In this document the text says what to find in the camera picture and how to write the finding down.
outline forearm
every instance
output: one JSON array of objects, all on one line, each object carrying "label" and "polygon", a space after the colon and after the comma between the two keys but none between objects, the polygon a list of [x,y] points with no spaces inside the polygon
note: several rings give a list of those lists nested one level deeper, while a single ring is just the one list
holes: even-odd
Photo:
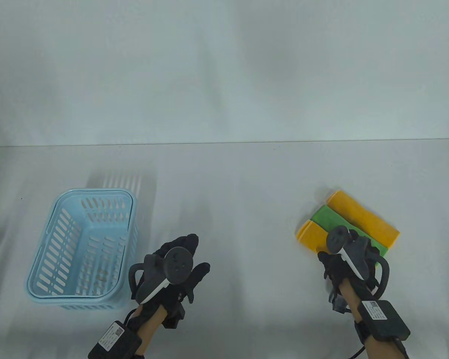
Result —
[{"label": "forearm", "polygon": [[[142,309],[142,306],[139,306],[136,309],[136,312],[134,313],[134,316],[137,316],[140,314]],[[154,333],[158,329],[158,327],[163,323],[163,321],[166,319],[166,316],[168,313],[166,312],[165,308],[163,306],[159,306],[158,310],[155,314],[148,320],[146,323],[144,323],[136,333],[142,340],[140,347],[138,350],[136,350],[137,355],[144,355],[144,352],[148,348],[148,345],[151,342],[151,337],[153,337]]]},{"label": "forearm", "polygon": [[[348,279],[345,279],[339,286],[339,290],[343,298],[349,305],[351,313],[354,316],[356,323],[363,320],[358,311],[358,306],[361,299],[356,295],[354,289],[351,287]],[[393,342],[379,342],[373,337],[368,337],[364,342],[366,352],[369,359],[404,359],[403,354],[397,349]]]}]

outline black battery pack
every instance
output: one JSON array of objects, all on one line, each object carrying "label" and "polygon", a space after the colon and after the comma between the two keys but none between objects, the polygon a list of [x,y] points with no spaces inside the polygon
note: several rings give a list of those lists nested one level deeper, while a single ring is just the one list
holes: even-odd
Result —
[{"label": "black battery pack", "polygon": [[404,341],[411,331],[388,301],[362,301],[358,306],[371,335],[378,341]]},{"label": "black battery pack", "polygon": [[140,345],[139,336],[115,321],[88,353],[88,359],[130,359]]}]

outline green towel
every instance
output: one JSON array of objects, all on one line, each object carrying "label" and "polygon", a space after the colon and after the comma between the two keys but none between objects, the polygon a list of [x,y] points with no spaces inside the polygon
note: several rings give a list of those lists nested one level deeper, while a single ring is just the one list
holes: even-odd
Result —
[{"label": "green towel", "polygon": [[368,234],[364,233],[358,227],[349,224],[343,217],[334,212],[327,205],[322,206],[312,217],[311,220],[317,223],[326,232],[330,232],[332,229],[339,225],[345,225],[348,229],[354,229],[360,236],[366,236],[370,238],[371,245],[379,250],[379,253],[383,257],[387,253],[387,247],[383,246],[381,243],[371,238]]}]

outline cable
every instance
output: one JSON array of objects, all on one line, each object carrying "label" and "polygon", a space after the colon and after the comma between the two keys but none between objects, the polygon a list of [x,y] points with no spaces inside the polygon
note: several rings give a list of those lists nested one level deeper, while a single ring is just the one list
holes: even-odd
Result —
[{"label": "cable", "polygon": [[128,314],[126,315],[126,318],[125,318],[125,320],[124,320],[124,322],[123,322],[124,325],[127,325],[128,321],[130,320],[131,315],[135,312],[135,310],[136,310],[136,308],[133,309],[132,311],[130,311],[130,313],[128,313]]},{"label": "cable", "polygon": [[359,349],[356,354],[354,354],[352,357],[350,357],[349,359],[356,359],[362,352],[364,351],[364,346]]},{"label": "cable", "polygon": [[399,351],[404,355],[404,359],[409,359],[409,356],[407,355],[406,348],[404,347],[404,344],[402,341],[400,341],[398,338],[393,338],[394,344],[396,344],[396,347],[399,349]]}]

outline light blue plastic basket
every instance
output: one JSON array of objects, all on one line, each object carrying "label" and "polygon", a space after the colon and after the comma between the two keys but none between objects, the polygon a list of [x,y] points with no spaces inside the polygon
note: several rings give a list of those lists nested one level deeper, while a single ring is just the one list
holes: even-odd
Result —
[{"label": "light blue plastic basket", "polygon": [[136,199],[120,188],[77,189],[50,211],[25,290],[65,309],[116,309],[130,300]]}]

